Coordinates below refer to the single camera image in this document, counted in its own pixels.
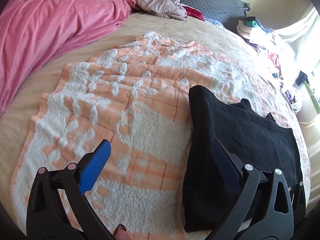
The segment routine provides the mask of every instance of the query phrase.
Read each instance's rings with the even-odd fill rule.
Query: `patterned blanket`
[[[63,169],[102,139],[112,152],[86,197],[109,230],[124,224],[132,239],[201,239],[183,230],[182,183],[192,132],[188,91],[209,88],[224,103],[247,98],[291,127],[308,191],[309,161],[299,124],[279,88],[254,70],[194,41],[154,32],[89,62],[66,65],[54,93],[44,94],[12,178],[11,199],[25,231],[28,196],[37,170]],[[77,222],[66,196],[63,203]]]

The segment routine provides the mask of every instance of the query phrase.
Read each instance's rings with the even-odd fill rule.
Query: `pink blanket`
[[[46,62],[114,32],[135,0],[10,0],[0,14],[0,116]]]

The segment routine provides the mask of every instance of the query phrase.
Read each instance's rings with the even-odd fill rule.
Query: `blue gripper pad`
[[[216,140],[211,143],[210,154],[228,188],[239,195],[241,193],[241,174],[231,160],[232,157]]]
[[[111,155],[110,142],[103,140],[93,153],[93,157],[80,174],[79,189],[82,195],[84,195],[85,192],[92,190],[104,165],[107,163]]]

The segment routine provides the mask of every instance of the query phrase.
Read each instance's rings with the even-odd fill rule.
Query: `fingernail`
[[[113,236],[116,235],[116,233],[118,232],[119,228],[121,228],[123,231],[127,231],[127,228],[126,228],[123,224],[119,224],[119,225],[116,227],[115,231],[113,232],[113,234],[112,234]]]

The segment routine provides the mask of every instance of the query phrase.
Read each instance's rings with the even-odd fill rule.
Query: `silver screw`
[[[44,167],[41,167],[39,170],[38,170],[39,174],[42,174],[45,172],[45,168]]]
[[[69,170],[74,170],[75,168],[76,168],[76,164],[75,163],[70,163],[69,165],[68,165],[68,169]]]
[[[276,172],[276,174],[278,174],[278,175],[281,175],[281,174],[282,174],[282,171],[281,171],[280,169],[276,169],[275,172]]]
[[[244,168],[247,170],[247,171],[252,171],[253,170],[253,166],[251,164],[246,164],[244,166]]]

